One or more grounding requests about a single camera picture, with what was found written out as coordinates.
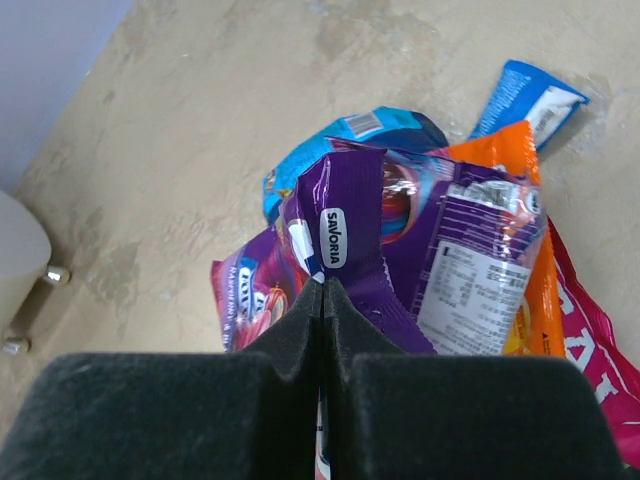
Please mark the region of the orange Fox's fruits candy bag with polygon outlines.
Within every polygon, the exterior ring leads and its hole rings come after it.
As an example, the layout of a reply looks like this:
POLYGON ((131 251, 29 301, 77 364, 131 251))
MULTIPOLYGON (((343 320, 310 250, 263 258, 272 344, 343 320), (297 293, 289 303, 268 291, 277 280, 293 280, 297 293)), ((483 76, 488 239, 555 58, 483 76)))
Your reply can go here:
MULTIPOLYGON (((514 176, 525 176, 541 184, 539 163, 533 133, 528 121, 522 120, 498 132, 446 147, 442 155, 455 162, 483 167, 502 166, 514 176)), ((548 217, 542 216, 544 232, 515 323, 511 328, 505 355, 565 356, 557 274, 548 217)))

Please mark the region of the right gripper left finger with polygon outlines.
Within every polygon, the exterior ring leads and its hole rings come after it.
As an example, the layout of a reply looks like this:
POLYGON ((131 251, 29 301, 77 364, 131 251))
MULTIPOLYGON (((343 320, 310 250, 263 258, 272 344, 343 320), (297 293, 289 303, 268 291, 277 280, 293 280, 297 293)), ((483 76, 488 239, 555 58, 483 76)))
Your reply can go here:
POLYGON ((322 288, 244 350, 79 353, 35 380, 1 449, 5 479, 310 479, 322 288))

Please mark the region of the blue gummy candy bag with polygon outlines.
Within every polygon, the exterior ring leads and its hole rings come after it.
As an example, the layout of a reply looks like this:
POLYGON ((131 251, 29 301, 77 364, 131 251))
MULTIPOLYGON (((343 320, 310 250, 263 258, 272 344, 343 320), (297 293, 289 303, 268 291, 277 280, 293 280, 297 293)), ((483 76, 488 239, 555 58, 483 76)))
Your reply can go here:
POLYGON ((276 221, 279 204, 295 187, 297 178, 333 150, 331 137, 414 153, 428 153, 449 145, 444 132, 419 112, 380 106, 340 117, 295 147, 265 176, 262 207, 269 224, 276 221))

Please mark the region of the blue snack bar wrapper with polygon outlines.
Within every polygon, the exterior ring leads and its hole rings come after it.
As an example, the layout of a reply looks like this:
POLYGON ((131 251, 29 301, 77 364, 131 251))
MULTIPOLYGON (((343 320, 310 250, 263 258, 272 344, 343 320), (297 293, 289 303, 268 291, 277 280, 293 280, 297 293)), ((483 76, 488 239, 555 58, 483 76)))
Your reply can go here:
POLYGON ((538 151, 590 98, 543 69, 518 60, 507 61, 494 86, 471 140, 527 121, 538 151))

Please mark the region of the purple snack packet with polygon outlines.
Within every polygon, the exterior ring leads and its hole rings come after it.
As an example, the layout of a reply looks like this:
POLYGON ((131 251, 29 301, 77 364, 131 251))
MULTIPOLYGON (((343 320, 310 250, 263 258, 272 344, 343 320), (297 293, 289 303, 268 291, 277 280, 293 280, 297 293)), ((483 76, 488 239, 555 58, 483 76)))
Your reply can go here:
POLYGON ((344 479, 431 476, 432 346, 381 255, 382 155, 332 153, 277 223, 211 270, 230 395, 225 479, 305 477, 323 439, 344 479))

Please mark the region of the red chips bag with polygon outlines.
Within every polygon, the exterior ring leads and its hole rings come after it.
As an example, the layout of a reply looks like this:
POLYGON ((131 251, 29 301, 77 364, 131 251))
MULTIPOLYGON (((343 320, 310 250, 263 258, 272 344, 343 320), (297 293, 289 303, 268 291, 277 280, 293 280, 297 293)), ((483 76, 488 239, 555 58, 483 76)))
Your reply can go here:
POLYGON ((611 320, 578 281, 555 226, 549 228, 566 358, 591 384, 623 462, 637 469, 639 370, 619 351, 611 320))

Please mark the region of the red orange snack packet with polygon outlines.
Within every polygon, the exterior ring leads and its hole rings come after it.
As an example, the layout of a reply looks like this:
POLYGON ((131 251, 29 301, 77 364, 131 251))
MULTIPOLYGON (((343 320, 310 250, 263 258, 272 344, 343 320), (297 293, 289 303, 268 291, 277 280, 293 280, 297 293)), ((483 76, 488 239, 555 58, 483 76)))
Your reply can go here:
POLYGON ((539 188, 437 150, 351 149, 314 167, 329 278, 411 353, 503 352, 544 227, 539 188))

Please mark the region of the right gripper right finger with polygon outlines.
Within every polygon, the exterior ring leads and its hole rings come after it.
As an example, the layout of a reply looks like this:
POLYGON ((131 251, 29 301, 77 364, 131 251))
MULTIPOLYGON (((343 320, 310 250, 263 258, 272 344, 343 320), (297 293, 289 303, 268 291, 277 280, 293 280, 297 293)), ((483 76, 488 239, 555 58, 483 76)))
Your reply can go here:
POLYGON ((412 355, 324 289, 335 479, 621 479, 586 378, 545 357, 412 355))

